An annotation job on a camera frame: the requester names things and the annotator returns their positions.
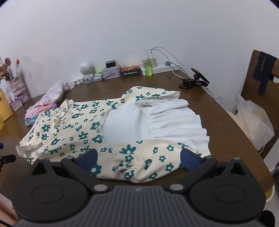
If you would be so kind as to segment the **cream floral green dress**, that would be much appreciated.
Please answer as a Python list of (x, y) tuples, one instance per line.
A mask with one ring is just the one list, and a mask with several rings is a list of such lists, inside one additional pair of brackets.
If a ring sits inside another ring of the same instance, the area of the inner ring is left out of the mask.
[(65, 100), (39, 115), (16, 147), (33, 164), (38, 158), (59, 162), (91, 149), (97, 161), (88, 172), (99, 179), (149, 182), (183, 165), (181, 150), (210, 155), (201, 118), (179, 91), (132, 87), (120, 98), (87, 102)]

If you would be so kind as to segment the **yellow mug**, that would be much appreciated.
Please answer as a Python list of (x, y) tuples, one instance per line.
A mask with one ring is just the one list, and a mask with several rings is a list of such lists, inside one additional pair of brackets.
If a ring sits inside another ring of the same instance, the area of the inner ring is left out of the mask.
[(5, 126), (4, 120), (2, 118), (2, 116), (0, 115), (0, 130), (2, 130)]

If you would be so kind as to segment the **yellow thermos jug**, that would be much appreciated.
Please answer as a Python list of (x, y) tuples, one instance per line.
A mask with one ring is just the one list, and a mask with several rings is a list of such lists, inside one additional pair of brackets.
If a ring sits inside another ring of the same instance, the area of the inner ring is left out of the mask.
[(13, 110), (9, 104), (9, 101), (8, 101), (4, 91), (1, 88), (0, 88), (0, 96), (1, 96), (0, 114), (1, 114), (3, 121), (6, 121), (7, 119), (9, 119), (9, 117), (12, 116)]

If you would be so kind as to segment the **pink blue folded garment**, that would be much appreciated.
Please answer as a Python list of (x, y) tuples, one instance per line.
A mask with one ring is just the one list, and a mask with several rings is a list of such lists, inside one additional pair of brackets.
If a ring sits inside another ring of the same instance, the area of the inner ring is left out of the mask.
[(35, 123), (37, 117), (44, 111), (57, 107), (57, 104), (31, 106), (25, 114), (25, 126), (31, 126)]

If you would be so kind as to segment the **purple tissue box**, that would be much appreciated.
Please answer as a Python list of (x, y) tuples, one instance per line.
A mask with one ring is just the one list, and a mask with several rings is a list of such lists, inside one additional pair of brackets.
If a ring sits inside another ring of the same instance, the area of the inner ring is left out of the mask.
[(9, 104), (10, 104), (13, 112), (16, 112), (23, 106), (22, 101), (18, 98), (15, 99), (14, 101), (10, 102)]

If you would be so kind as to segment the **white plastic bag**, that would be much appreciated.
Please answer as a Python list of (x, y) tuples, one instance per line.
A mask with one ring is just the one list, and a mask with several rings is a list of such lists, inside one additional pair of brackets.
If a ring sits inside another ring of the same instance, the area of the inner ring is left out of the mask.
[(236, 118), (255, 148), (261, 150), (275, 135), (273, 125), (265, 110), (238, 95)]

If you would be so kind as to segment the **pink floral white garment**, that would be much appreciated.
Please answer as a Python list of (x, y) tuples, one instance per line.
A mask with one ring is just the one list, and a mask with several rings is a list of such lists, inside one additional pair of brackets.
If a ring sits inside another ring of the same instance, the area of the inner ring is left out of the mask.
[(33, 107), (42, 107), (59, 102), (62, 99), (62, 95), (73, 89), (72, 83), (64, 83), (62, 81), (54, 83), (48, 91), (42, 96), (42, 98), (33, 105)]

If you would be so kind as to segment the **green white small box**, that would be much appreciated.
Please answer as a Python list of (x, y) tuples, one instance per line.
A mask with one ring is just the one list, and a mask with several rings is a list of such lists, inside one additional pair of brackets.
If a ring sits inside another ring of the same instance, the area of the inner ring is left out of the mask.
[(97, 82), (97, 81), (101, 81), (101, 80), (103, 80), (103, 74), (101, 71), (98, 71), (94, 74), (93, 81)]

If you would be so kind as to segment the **black phone holder clamp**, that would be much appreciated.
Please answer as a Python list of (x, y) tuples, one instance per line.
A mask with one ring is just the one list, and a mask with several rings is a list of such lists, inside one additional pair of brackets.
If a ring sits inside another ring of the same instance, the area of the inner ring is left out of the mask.
[(196, 69), (191, 68), (194, 72), (193, 79), (182, 79), (179, 87), (183, 89), (191, 89), (193, 87), (207, 87), (210, 82)]

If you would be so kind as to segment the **pink rose bouquet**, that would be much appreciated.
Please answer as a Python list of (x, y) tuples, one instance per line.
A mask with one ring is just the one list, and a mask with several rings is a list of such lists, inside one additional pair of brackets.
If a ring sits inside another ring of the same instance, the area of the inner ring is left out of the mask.
[(15, 61), (15, 68), (16, 68), (15, 75), (13, 75), (12, 73), (11, 64), (12, 61), (10, 58), (6, 58), (5, 60), (1, 59), (1, 72), (0, 72), (1, 80), (11, 81), (17, 78), (17, 68), (19, 67), (20, 61), (19, 59)]

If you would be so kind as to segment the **grey tin box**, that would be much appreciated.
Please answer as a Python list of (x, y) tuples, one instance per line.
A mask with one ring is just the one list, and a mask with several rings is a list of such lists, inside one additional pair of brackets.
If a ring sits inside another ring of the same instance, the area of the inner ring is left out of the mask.
[(110, 68), (103, 68), (102, 69), (102, 78), (106, 79), (114, 79), (121, 76), (121, 66), (115, 66)]

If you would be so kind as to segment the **white astronaut figurine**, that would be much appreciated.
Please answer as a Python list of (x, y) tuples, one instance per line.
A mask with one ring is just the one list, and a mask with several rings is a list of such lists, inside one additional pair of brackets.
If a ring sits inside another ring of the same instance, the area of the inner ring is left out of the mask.
[(84, 62), (80, 66), (80, 72), (83, 75), (83, 84), (89, 84), (93, 82), (94, 66), (92, 62)]

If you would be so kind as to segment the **dark red tea box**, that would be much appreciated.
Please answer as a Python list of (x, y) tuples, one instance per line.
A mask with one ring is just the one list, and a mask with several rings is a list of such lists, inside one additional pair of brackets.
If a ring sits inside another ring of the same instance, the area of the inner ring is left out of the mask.
[(139, 66), (129, 69), (128, 67), (121, 68), (120, 74), (123, 78), (131, 77), (141, 74), (141, 68)]

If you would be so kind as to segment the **wooden chair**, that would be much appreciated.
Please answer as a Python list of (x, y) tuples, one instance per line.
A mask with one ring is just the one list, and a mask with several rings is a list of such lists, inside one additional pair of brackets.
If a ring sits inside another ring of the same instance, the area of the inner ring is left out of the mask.
[(278, 58), (254, 50), (251, 56), (242, 97), (251, 100), (267, 113), (274, 130), (273, 138), (261, 152), (265, 158), (278, 139)]

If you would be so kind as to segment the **green spray bottle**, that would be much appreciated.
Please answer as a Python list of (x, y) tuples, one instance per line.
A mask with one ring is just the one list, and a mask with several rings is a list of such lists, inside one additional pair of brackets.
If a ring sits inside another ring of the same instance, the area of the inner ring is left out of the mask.
[(152, 65), (148, 53), (144, 53), (144, 68), (145, 68), (145, 75), (147, 77), (152, 76)]

